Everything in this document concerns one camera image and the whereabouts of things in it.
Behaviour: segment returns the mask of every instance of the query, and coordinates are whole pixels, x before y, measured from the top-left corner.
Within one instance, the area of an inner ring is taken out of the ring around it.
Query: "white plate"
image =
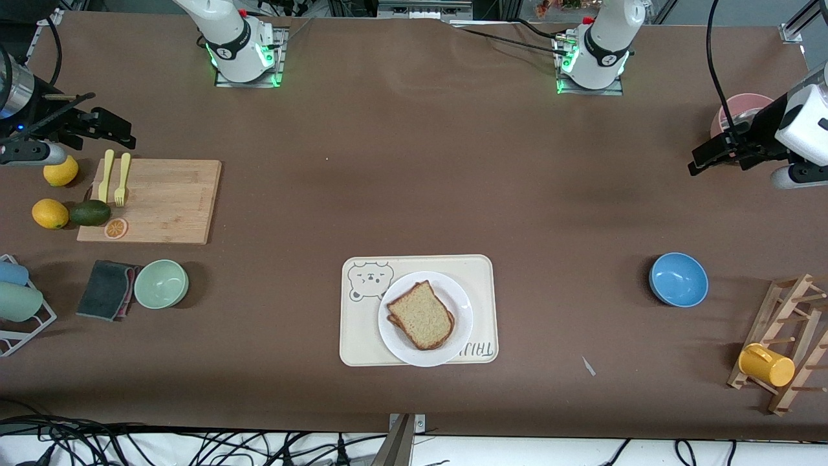
[[[443,346],[433,350],[419,350],[396,325],[388,321],[388,303],[403,296],[415,284],[428,280],[434,289],[434,294],[445,304],[449,312],[455,317],[455,327],[451,331]],[[383,342],[394,356],[412,366],[434,367],[445,364],[454,359],[463,350],[471,337],[471,327],[474,323],[469,295],[453,279],[436,272],[414,272],[401,277],[385,292],[379,303],[378,312],[379,334]]]

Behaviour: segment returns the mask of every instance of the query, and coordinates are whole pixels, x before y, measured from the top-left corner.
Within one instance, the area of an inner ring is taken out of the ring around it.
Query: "blue cup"
[[[22,265],[0,261],[0,282],[26,286],[29,283],[29,271]]]

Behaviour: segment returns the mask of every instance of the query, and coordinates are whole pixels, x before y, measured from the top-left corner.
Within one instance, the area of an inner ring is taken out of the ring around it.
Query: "dish rack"
[[[17,261],[14,260],[14,258],[9,254],[0,256],[0,261],[17,264]],[[29,280],[26,286],[31,289],[37,289],[31,280]],[[42,332],[44,328],[48,327],[49,324],[53,323],[56,319],[57,315],[55,314],[55,311],[52,310],[51,306],[45,299],[43,300],[41,308],[37,310],[34,317],[26,321],[27,323],[37,322],[39,324],[37,328],[30,332],[13,332],[10,330],[3,330],[2,323],[5,321],[0,319],[0,357],[11,356],[12,353],[20,349],[29,340],[33,339],[35,335]]]

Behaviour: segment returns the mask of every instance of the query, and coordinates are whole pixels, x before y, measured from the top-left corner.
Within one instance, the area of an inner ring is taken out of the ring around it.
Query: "mug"
[[[41,310],[43,293],[19,284],[0,282],[0,318],[25,322]]]
[[[739,370],[773,386],[785,386],[796,367],[790,357],[773,352],[759,343],[750,343],[739,354]]]
[[[26,286],[29,283],[29,271],[22,265],[0,261],[0,282]]]

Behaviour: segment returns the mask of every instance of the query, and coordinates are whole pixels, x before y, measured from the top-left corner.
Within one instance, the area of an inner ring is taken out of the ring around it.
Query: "lemon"
[[[31,208],[31,218],[43,228],[59,230],[69,222],[69,210],[54,199],[41,199]]]
[[[60,165],[46,165],[43,167],[43,177],[52,186],[66,186],[78,176],[78,163],[68,155]]]

